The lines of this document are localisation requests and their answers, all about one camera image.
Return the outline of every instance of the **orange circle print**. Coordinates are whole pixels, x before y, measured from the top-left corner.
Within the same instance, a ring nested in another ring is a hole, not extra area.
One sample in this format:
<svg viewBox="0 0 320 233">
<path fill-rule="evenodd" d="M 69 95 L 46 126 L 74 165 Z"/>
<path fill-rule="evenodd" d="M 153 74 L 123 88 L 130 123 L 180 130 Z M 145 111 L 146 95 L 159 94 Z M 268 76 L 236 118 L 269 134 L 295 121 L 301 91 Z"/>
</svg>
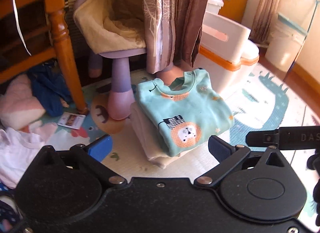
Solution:
<svg viewBox="0 0 320 233">
<path fill-rule="evenodd" d="M 171 138 L 180 148 L 195 145 L 201 137 L 200 127 L 192 122 L 183 122 L 175 126 L 171 131 Z"/>
</svg>

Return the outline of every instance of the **white storage box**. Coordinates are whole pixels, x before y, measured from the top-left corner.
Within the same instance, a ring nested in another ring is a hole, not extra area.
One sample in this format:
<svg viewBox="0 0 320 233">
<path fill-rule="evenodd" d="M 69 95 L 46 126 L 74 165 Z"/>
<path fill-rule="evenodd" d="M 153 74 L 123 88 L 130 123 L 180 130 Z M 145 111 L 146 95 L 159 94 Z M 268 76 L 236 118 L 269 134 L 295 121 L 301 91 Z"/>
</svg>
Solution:
<svg viewBox="0 0 320 233">
<path fill-rule="evenodd" d="M 246 81 L 259 60 L 258 47 L 248 40 L 250 29 L 220 15 L 206 12 L 194 69 L 208 71 L 212 88 L 222 97 Z"/>
</svg>

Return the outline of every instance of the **brown curtain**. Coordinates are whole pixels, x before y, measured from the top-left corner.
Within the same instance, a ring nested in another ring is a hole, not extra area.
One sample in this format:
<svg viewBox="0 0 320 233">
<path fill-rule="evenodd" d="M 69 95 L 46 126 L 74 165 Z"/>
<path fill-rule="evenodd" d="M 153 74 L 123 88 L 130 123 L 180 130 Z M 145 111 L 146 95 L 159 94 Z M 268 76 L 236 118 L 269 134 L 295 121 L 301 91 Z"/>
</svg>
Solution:
<svg viewBox="0 0 320 233">
<path fill-rule="evenodd" d="M 161 71 L 174 57 L 194 62 L 207 1 L 143 0 L 149 73 Z"/>
<path fill-rule="evenodd" d="M 253 19 L 250 38 L 256 43 L 264 43 L 272 17 L 277 11 L 279 0 L 260 0 Z"/>
</svg>

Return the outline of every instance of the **chair leg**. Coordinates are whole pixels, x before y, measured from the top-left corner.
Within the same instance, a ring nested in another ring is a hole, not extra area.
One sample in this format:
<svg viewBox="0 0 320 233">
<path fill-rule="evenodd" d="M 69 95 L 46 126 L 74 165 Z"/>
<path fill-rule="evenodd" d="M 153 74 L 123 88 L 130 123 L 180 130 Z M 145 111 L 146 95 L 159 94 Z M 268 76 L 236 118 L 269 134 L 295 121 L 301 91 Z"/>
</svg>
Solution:
<svg viewBox="0 0 320 233">
<path fill-rule="evenodd" d="M 90 78 L 98 78 L 102 74 L 103 57 L 91 50 L 88 59 L 88 73 Z"/>
<path fill-rule="evenodd" d="M 53 47 L 56 52 L 63 77 L 80 114 L 88 114 L 80 79 L 73 55 L 68 26 L 64 20 L 64 0 L 44 0 L 45 12 L 51 23 Z"/>
<path fill-rule="evenodd" d="M 130 115 L 130 105 L 133 102 L 129 58 L 113 59 L 108 114 L 115 120 L 125 119 Z"/>
</svg>

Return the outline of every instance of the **metal rivet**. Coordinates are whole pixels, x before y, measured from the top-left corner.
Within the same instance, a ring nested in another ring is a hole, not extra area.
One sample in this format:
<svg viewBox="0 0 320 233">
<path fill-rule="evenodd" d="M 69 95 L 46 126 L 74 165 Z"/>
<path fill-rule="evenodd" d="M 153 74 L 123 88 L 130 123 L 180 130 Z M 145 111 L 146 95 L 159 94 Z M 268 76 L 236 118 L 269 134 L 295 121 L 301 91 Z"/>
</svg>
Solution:
<svg viewBox="0 0 320 233">
<path fill-rule="evenodd" d="M 208 185 L 212 183 L 212 179 L 208 176 L 201 176 L 197 179 L 197 182 L 203 185 Z"/>
<path fill-rule="evenodd" d="M 112 176 L 109 178 L 109 182 L 112 184 L 122 184 L 125 182 L 125 179 L 121 176 Z"/>
<path fill-rule="evenodd" d="M 25 228 L 24 233 L 33 233 L 33 230 L 31 228 Z"/>
<path fill-rule="evenodd" d="M 299 232 L 299 230 L 297 228 L 295 228 L 295 227 L 292 227 L 292 228 L 288 229 L 288 233 L 298 233 L 298 232 Z"/>
<path fill-rule="evenodd" d="M 162 182 L 157 183 L 157 187 L 158 187 L 158 188 L 163 188 L 164 186 L 165 186 L 165 184 L 162 183 Z"/>
</svg>

